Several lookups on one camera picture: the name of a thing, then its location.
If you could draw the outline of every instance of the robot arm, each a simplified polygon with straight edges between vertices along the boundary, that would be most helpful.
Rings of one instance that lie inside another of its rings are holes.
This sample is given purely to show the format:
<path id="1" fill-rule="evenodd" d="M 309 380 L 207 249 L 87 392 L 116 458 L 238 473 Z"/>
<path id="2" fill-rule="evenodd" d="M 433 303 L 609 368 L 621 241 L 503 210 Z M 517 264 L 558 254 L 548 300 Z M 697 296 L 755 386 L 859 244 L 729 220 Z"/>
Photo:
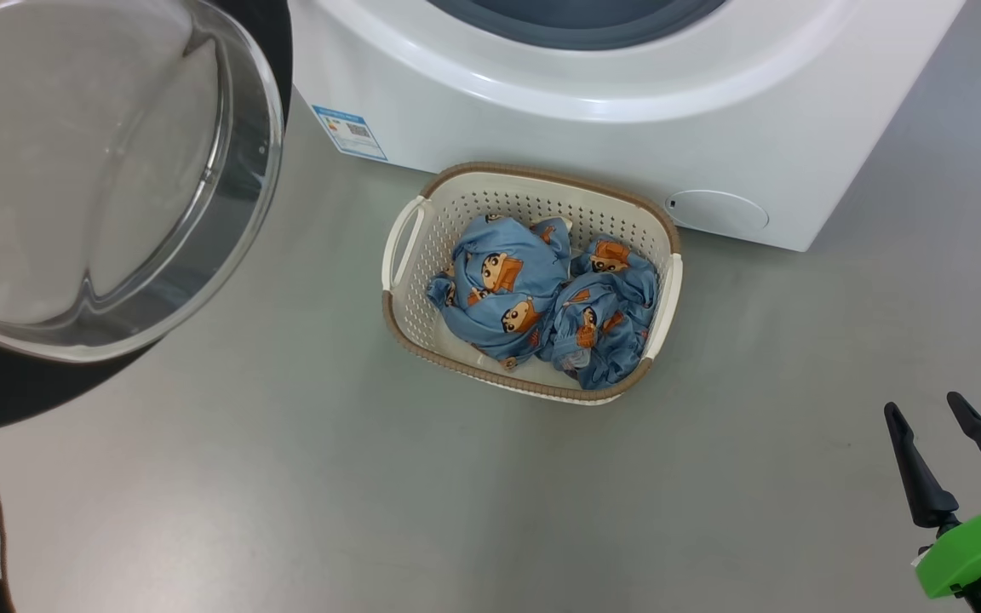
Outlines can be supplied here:
<path id="1" fill-rule="evenodd" d="M 957 392 L 947 396 L 961 430 L 981 451 L 981 415 Z M 884 407 L 892 436 L 899 476 L 915 526 L 937 528 L 937 542 L 919 551 L 915 573 L 930 598 L 963 598 L 971 610 L 981 613 L 981 515 L 966 523 L 956 518 L 956 498 L 938 484 L 937 478 L 915 448 L 915 435 L 895 403 Z"/>

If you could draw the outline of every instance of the white basket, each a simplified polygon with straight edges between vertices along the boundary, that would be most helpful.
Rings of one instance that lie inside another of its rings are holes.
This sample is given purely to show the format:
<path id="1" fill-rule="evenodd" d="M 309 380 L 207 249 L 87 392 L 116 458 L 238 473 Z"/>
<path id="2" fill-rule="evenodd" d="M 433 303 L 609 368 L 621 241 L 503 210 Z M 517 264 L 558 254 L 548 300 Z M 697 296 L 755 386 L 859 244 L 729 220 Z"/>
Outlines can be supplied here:
<path id="1" fill-rule="evenodd" d="M 530 358 L 506 372 L 493 358 L 453 336 L 439 310 L 426 299 L 426 284 L 449 264 L 468 222 L 488 213 L 522 224 L 560 216 L 572 221 L 571 247 L 581 251 L 592 237 L 608 233 L 629 244 L 657 268 L 657 311 L 641 364 L 614 387 L 583 391 L 548 362 Z M 402 237 L 406 247 L 397 254 Z M 661 352 L 676 312 L 684 277 L 676 226 L 652 202 L 596 183 L 532 168 L 466 163 L 433 178 L 422 195 L 400 212 L 385 244 L 381 283 L 385 319 L 416 356 L 456 372 L 530 396 L 573 404 L 603 404 L 642 379 Z"/>

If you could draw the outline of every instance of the washing machine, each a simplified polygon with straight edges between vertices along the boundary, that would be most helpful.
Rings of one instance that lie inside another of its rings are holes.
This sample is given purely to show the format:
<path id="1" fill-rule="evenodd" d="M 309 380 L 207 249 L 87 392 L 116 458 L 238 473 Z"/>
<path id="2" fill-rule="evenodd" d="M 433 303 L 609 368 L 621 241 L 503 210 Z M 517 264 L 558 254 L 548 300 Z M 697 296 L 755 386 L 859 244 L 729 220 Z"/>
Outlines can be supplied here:
<path id="1" fill-rule="evenodd" d="M 290 0 L 339 151 L 535 164 L 806 251 L 964 0 Z"/>

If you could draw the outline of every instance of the sticker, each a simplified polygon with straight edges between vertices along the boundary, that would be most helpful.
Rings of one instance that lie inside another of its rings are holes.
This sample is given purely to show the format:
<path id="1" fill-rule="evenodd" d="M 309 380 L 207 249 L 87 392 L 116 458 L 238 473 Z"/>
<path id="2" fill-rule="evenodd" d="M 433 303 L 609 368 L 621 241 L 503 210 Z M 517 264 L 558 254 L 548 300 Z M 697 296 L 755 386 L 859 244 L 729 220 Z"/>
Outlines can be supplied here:
<path id="1" fill-rule="evenodd" d="M 316 105 L 313 105 L 313 110 L 316 112 L 316 118 L 320 120 L 320 125 L 323 125 L 324 132 L 331 136 L 331 142 L 336 144 L 339 151 L 388 162 L 385 152 L 381 151 L 381 145 L 377 144 L 377 139 L 373 136 L 373 132 L 370 132 L 365 119 L 351 115 L 349 112 L 339 112 Z"/>

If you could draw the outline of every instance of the blue clothing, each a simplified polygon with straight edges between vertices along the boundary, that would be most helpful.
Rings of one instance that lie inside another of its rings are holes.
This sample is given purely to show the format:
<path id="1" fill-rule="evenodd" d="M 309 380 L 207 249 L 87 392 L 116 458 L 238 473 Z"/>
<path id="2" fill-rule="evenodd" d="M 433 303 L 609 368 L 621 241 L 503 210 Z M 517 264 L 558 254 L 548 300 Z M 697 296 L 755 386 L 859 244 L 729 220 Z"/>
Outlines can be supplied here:
<path id="1" fill-rule="evenodd" d="M 612 387 L 634 372 L 657 304 L 657 272 L 612 237 L 593 239 L 542 332 L 537 356 L 582 389 Z"/>
<path id="2" fill-rule="evenodd" d="M 486 215 L 464 229 L 448 271 L 426 295 L 461 341 L 505 365 L 536 352 L 542 322 L 569 277 L 569 230 L 561 218 L 525 228 Z"/>

